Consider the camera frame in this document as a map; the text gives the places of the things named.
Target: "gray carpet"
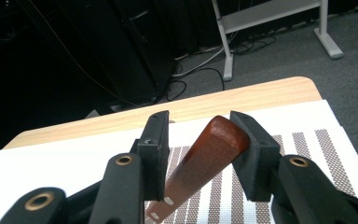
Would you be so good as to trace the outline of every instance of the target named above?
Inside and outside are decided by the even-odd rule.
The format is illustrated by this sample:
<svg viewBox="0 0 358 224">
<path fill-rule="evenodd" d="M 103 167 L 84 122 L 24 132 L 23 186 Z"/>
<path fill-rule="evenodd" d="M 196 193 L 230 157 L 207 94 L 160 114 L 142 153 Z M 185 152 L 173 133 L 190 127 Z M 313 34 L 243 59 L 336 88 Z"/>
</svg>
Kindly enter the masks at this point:
<svg viewBox="0 0 358 224">
<path fill-rule="evenodd" d="M 322 97 L 331 105 L 337 120 L 344 127 L 358 152 L 358 11 L 329 18 L 328 33 L 344 52 L 344 58 L 331 60 L 313 29 L 318 22 L 276 34 L 276 42 L 256 53 L 234 57 L 234 76 L 226 89 L 249 86 L 286 77 L 309 77 Z M 212 53 L 192 55 L 181 61 L 186 71 L 211 57 Z M 208 63 L 223 72 L 224 60 Z M 222 90 L 214 71 L 206 70 L 183 79 L 184 99 Z M 183 88 L 182 83 L 169 87 L 170 97 Z"/>
</svg>

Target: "dotted stripe pattern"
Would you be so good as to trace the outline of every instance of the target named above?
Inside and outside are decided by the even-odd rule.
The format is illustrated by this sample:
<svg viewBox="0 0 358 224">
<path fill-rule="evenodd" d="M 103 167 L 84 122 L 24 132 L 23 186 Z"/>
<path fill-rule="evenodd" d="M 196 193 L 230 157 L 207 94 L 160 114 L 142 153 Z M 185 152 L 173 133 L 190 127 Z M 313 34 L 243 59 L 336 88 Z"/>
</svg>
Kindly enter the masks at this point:
<svg viewBox="0 0 358 224">
<path fill-rule="evenodd" d="M 333 182 L 336 188 L 351 196 L 355 196 L 351 181 L 348 179 L 345 168 L 339 159 L 328 131 L 326 129 L 321 129 L 316 130 L 315 133 L 324 157 L 328 161 L 328 169 L 333 177 Z"/>
<path fill-rule="evenodd" d="M 243 189 L 234 169 L 232 169 L 231 222 L 243 223 Z"/>
<path fill-rule="evenodd" d="M 193 195 L 193 197 L 190 198 L 186 223 L 197 223 L 197 219 L 199 217 L 200 195 L 201 191 L 199 190 Z"/>
<path fill-rule="evenodd" d="M 271 217 L 269 214 L 269 203 L 256 203 L 256 220 L 257 223 L 269 224 L 271 223 Z"/>
<path fill-rule="evenodd" d="M 208 223 L 219 223 L 220 196 L 222 193 L 222 173 L 212 180 L 211 200 L 209 203 Z"/>
<path fill-rule="evenodd" d="M 280 153 L 281 155 L 285 155 L 284 153 L 284 145 L 283 145 L 283 139 L 282 136 L 277 134 L 277 135 L 273 135 L 272 138 L 279 144 L 280 146 Z"/>
<path fill-rule="evenodd" d="M 299 156 L 310 158 L 310 150 L 308 149 L 307 140 L 303 133 L 292 133 L 295 141 L 296 151 Z"/>
</svg>

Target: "perforated pattern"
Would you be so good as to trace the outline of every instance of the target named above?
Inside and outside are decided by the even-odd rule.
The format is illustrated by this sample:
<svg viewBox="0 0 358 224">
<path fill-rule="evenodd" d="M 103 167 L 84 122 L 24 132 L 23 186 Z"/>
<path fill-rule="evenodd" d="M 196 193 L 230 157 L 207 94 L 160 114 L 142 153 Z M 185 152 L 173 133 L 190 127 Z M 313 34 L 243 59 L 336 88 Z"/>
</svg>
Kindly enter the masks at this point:
<svg viewBox="0 0 358 224">
<path fill-rule="evenodd" d="M 347 174 L 345 173 L 345 168 L 339 159 L 339 156 L 336 152 L 330 135 L 326 129 L 316 130 L 316 136 L 318 138 L 319 144 L 321 146 L 322 152 L 328 161 L 327 165 L 330 170 L 330 173 L 333 177 L 333 182 L 337 189 L 350 194 L 355 195 L 351 182 L 348 179 Z"/>
</svg>

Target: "black equipment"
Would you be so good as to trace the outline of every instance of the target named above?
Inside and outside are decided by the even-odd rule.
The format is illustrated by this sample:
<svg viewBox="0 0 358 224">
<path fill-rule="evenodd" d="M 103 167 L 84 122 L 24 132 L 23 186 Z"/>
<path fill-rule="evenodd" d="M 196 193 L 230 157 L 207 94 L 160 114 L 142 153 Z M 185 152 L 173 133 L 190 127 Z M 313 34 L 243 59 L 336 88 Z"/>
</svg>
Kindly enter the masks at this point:
<svg viewBox="0 0 358 224">
<path fill-rule="evenodd" d="M 61 189 L 42 188 L 21 197 L 0 223 L 144 223 L 144 201 L 163 199 L 167 169 L 168 111 L 149 118 L 131 152 L 113 157 L 103 180 L 65 198 Z M 279 145 L 252 117 L 230 119 L 251 144 L 233 166 L 247 198 L 272 201 L 278 224 L 358 224 L 358 199 L 338 191 L 313 161 L 279 155 Z"/>
<path fill-rule="evenodd" d="M 148 0 L 17 1 L 94 96 L 108 106 L 153 104 L 176 66 Z"/>
</svg>

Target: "wooden table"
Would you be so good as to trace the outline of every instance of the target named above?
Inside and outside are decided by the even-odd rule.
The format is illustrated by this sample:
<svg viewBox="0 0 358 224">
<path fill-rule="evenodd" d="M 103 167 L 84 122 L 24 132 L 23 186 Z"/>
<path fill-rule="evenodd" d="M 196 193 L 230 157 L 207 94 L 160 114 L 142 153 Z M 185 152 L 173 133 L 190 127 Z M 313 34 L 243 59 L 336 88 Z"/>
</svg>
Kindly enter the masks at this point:
<svg viewBox="0 0 358 224">
<path fill-rule="evenodd" d="M 178 122 L 226 115 L 231 110 L 245 112 L 318 100 L 322 100 L 322 97 L 310 79 L 290 77 L 26 131 L 17 135 L 4 148 L 24 147 L 99 133 L 142 128 L 150 115 L 162 110 L 170 110 L 170 120 Z"/>
</svg>

